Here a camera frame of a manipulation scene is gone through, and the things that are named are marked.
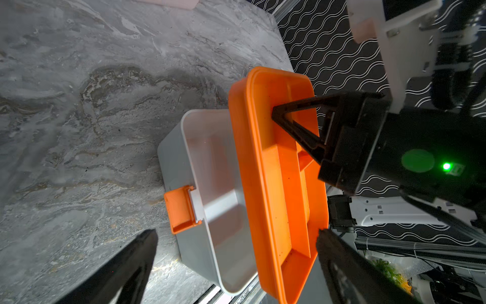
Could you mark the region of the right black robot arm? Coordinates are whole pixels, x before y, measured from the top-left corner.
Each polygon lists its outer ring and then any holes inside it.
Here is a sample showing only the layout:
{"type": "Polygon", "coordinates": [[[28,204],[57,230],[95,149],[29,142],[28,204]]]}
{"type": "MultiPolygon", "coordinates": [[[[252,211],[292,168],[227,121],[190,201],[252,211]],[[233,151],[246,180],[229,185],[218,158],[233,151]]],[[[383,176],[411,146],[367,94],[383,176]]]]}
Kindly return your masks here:
{"type": "Polygon", "coordinates": [[[484,1],[463,1],[443,28],[441,1],[348,1],[356,42],[376,39],[391,97],[340,92],[276,106],[273,121],[355,193],[365,173],[397,182],[408,204],[485,243],[485,120],[471,114],[472,46],[484,1]]]}

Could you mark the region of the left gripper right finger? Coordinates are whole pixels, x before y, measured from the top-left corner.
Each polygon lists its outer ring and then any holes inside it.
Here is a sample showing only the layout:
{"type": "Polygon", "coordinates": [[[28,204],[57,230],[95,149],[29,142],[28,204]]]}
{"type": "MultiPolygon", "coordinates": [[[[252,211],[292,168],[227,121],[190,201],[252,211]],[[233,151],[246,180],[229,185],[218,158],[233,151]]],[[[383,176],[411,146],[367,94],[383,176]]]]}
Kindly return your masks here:
{"type": "Polygon", "coordinates": [[[328,229],[316,249],[332,303],[418,303],[328,229]]]}

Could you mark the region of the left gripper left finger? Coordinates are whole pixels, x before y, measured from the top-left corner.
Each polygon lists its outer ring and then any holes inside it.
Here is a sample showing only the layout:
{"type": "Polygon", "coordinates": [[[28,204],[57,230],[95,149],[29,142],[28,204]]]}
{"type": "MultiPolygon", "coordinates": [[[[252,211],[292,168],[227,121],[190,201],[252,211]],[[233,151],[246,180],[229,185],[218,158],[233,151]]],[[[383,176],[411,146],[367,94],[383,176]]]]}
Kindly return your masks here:
{"type": "Polygon", "coordinates": [[[140,233],[131,243],[58,303],[140,303],[153,267],[158,235],[140,233]]]}

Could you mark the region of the light blue first aid box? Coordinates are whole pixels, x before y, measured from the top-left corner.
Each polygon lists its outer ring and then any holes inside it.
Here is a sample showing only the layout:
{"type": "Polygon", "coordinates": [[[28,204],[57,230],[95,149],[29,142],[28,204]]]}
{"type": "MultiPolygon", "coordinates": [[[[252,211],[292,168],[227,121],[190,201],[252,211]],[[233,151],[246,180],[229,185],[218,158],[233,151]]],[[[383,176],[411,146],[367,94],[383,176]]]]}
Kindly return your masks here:
{"type": "Polygon", "coordinates": [[[229,111],[188,111],[158,159],[182,262],[238,295],[258,271],[229,111]]]}

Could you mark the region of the orange tray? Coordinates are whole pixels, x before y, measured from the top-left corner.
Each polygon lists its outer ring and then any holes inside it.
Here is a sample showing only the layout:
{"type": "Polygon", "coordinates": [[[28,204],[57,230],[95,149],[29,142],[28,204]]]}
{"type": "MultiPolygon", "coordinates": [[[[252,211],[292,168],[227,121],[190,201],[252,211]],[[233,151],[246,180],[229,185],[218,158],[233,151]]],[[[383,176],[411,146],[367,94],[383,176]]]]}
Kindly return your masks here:
{"type": "Polygon", "coordinates": [[[272,120],[272,110],[312,97],[305,75],[267,67],[253,68],[229,93],[259,282],[279,303],[299,300],[329,212],[319,164],[272,120]]]}

